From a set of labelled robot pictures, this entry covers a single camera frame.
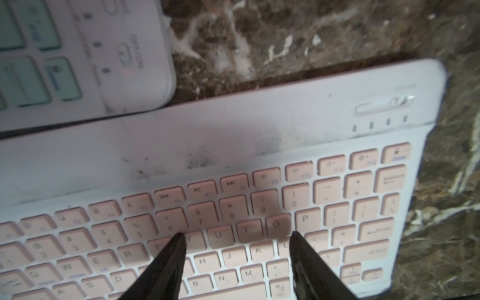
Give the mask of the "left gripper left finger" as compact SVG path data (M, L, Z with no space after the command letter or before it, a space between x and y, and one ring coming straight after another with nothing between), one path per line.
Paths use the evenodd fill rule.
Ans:
M185 259L185 235L177 233L119 300L178 300Z

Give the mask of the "pink keyboard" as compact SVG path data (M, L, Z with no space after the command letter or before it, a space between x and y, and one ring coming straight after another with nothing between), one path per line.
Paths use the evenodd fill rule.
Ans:
M299 232L392 284L448 75L370 67L1 141L1 298L116 300L177 233L180 298L293 300Z

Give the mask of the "green keyboard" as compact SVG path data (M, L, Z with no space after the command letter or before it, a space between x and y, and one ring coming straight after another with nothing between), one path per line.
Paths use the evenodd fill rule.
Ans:
M158 109L176 72L159 1L2 1L1 131Z

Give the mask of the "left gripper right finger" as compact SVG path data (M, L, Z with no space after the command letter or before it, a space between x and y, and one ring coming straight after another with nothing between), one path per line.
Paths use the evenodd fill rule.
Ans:
M289 239L289 253L297 299L358 299L297 231Z

